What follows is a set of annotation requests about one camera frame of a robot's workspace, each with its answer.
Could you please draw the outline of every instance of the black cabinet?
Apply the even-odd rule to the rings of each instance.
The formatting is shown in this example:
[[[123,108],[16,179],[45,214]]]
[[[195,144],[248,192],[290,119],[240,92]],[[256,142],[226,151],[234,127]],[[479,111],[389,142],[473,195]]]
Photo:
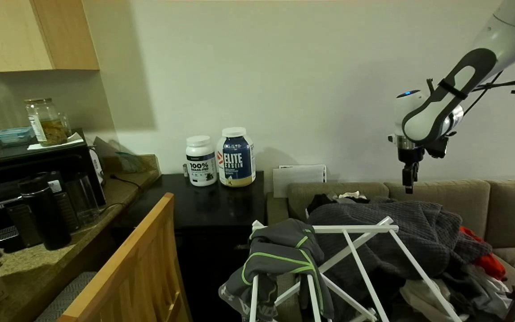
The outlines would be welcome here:
[[[186,297],[194,322],[208,318],[239,321],[218,296],[219,287],[248,258],[251,224],[266,225],[263,171],[247,187],[217,182],[194,187],[182,174],[162,175],[115,223],[122,237],[139,224],[166,193],[174,194],[174,232]]]

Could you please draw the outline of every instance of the elite casein container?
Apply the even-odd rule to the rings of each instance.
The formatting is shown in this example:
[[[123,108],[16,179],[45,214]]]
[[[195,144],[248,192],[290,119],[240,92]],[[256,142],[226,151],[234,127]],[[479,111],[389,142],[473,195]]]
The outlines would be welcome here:
[[[256,178],[253,141],[243,127],[229,127],[222,130],[218,141],[217,163],[220,182],[228,187],[243,187]]]
[[[204,187],[216,182],[216,153],[207,135],[198,135],[186,139],[186,166],[190,183]]]

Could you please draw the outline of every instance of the couch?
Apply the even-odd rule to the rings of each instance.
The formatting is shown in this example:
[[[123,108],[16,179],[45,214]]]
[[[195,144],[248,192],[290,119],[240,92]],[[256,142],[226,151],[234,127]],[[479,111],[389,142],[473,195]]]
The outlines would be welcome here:
[[[388,196],[400,201],[435,202],[462,216],[462,225],[490,243],[507,272],[508,287],[515,285],[515,180],[459,180],[416,183],[414,194],[405,194],[399,183],[299,183],[288,187],[288,198],[266,198],[268,224],[287,218],[305,220],[305,208],[315,194],[360,191],[369,199]],[[292,275],[278,278],[279,294],[294,283]],[[278,306],[278,321],[301,321],[296,296]]]

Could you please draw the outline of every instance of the upper kitchen cabinet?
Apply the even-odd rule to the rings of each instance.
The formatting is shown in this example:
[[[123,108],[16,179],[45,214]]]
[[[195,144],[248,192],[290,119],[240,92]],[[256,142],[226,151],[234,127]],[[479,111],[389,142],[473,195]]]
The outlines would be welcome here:
[[[98,69],[81,0],[0,0],[0,72]]]

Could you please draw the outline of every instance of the drying rack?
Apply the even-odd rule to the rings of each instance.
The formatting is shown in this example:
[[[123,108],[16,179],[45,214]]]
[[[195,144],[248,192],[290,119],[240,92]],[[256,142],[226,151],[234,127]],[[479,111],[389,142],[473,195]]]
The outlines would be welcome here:
[[[343,298],[347,304],[351,305],[355,310],[357,310],[360,315],[356,318],[352,319],[351,322],[363,322],[363,321],[371,321],[376,322],[380,318],[381,322],[388,322],[387,314],[384,313],[384,309],[378,296],[376,295],[375,289],[372,287],[372,283],[367,275],[367,271],[364,269],[363,263],[357,253],[356,249],[361,247],[364,243],[370,240],[372,237],[381,233],[389,233],[395,242],[399,245],[403,253],[405,253],[406,257],[412,263],[417,272],[421,275],[424,282],[431,288],[431,291],[438,299],[442,307],[449,314],[450,318],[454,322],[461,322],[458,315],[452,309],[452,306],[449,302],[442,296],[441,292],[437,288],[437,286],[431,281],[431,279],[426,275],[425,271],[422,269],[421,265],[418,264],[417,260],[410,253],[409,249],[404,245],[401,241],[397,232],[399,230],[397,225],[392,225],[392,218],[386,217],[381,220],[376,225],[335,225],[335,226],[313,226],[315,229],[315,234],[343,234],[345,240],[347,241],[347,247],[341,250],[339,253],[335,254],[335,256],[331,257],[327,260],[323,265],[319,267],[319,273],[325,284],[327,284],[327,288],[331,291],[335,292],[339,297]],[[252,231],[257,229],[265,228],[262,223],[259,221],[255,221],[252,224]],[[359,236],[355,241],[351,241],[349,234],[359,234],[363,233]],[[347,294],[343,289],[337,286],[337,284],[333,283],[328,277],[325,276],[325,272],[333,267],[336,263],[347,257],[349,254],[352,254],[355,258],[356,264],[359,267],[359,271],[363,280],[367,286],[368,292],[371,295],[372,301],[375,304],[376,312],[372,308],[364,308],[363,305],[360,305],[359,302],[355,301],[349,294]],[[258,308],[258,276],[256,275],[252,281],[252,300],[249,312],[249,322],[256,322],[256,312]],[[315,287],[313,286],[313,277],[311,275],[307,275],[307,281],[309,285],[309,296],[311,296],[311,306],[313,308],[313,318],[315,318],[315,322],[321,322],[321,315],[319,313],[319,305],[317,304],[317,296],[315,294]],[[287,291],[283,292],[278,298],[275,300],[275,306],[278,306],[286,299],[294,295],[299,291],[299,287],[301,282],[297,282],[294,286],[290,287]]]

